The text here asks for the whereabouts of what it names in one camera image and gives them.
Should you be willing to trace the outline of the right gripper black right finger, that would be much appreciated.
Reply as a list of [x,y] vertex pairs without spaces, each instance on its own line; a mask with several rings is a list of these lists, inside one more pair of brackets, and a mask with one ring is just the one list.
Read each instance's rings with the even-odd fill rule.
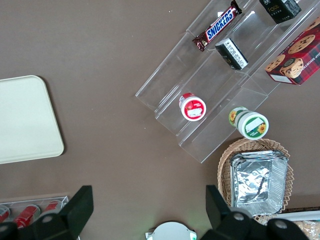
[[207,185],[206,213],[211,224],[203,240],[307,240],[293,222],[275,218],[262,225],[239,209],[231,210],[218,188]]

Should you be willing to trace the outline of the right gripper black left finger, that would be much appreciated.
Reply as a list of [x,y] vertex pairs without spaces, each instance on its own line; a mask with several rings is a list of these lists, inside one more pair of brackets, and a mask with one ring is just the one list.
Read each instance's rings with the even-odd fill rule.
[[53,200],[41,211],[29,204],[11,221],[10,210],[1,208],[2,240],[76,240],[94,211],[93,188],[83,185],[64,206]]

